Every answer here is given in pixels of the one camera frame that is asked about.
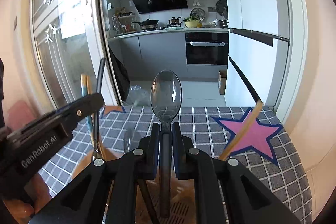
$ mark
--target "plaid tablecloth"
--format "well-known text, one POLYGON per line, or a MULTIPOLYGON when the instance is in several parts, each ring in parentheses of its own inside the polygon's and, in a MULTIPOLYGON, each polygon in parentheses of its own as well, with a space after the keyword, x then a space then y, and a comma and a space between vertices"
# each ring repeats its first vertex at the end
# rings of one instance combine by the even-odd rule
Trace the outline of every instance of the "plaid tablecloth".
MULTIPOLYGON (((123 152, 124 134, 135 129, 136 140, 148 136, 154 122, 158 122, 150 107, 125 107, 126 113, 111 112, 100 119, 100 134, 104 146, 123 152)), ((212 157, 223 151, 230 133, 212 117, 240 119, 244 107, 182 107, 175 118, 183 135, 190 137, 194 145, 212 157)), ((279 119, 263 107, 258 119, 263 124, 279 124, 279 119)), ((74 138, 63 147, 39 172, 50 193, 55 196, 65 187, 75 165, 92 149, 90 134, 85 120, 73 131, 74 138)), ((312 196, 308 179, 300 157, 288 134, 282 130, 271 139, 279 167, 253 150, 235 155, 260 181, 269 188, 297 217, 301 223, 312 222, 312 196)))

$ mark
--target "spoon bowl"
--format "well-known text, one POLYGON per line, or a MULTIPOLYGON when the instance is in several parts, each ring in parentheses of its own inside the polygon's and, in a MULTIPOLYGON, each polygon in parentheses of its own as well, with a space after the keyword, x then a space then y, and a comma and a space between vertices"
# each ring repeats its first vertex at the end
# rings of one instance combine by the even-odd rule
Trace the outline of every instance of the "spoon bowl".
POLYGON ((171 70, 161 71, 154 79, 151 105, 161 123, 161 130, 170 130, 170 124, 179 113, 182 104, 182 87, 179 78, 171 70))

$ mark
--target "oven handle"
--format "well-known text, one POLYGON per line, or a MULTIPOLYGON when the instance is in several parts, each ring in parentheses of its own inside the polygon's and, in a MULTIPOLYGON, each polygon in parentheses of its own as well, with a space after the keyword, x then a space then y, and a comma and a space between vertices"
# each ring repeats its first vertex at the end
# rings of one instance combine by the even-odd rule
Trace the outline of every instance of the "oven handle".
POLYGON ((211 47, 223 47, 225 45, 224 42, 194 42, 194 41, 190 41, 190 44, 192 46, 198 46, 198 47, 207 47, 207 46, 211 46, 211 47))

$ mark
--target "bowl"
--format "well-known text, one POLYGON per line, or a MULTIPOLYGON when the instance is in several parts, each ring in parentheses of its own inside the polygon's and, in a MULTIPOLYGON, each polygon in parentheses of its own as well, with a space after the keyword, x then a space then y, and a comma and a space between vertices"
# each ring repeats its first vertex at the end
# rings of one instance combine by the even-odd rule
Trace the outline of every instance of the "bowl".
POLYGON ((187 21, 184 21, 184 25, 187 28, 197 28, 197 24, 198 23, 199 23, 198 20, 187 20, 187 21))
POLYGON ((208 27, 209 27, 209 28, 214 28, 215 26, 216 26, 216 23, 213 22, 213 21, 210 21, 210 22, 208 23, 208 27))

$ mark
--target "plastic bag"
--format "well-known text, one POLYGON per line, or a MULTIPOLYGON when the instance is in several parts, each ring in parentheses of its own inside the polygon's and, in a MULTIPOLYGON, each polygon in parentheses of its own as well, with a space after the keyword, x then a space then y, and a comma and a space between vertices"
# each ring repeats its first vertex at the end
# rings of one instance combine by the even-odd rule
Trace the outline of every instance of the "plastic bag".
POLYGON ((151 95, 139 85, 130 86, 124 105, 151 106, 151 95))

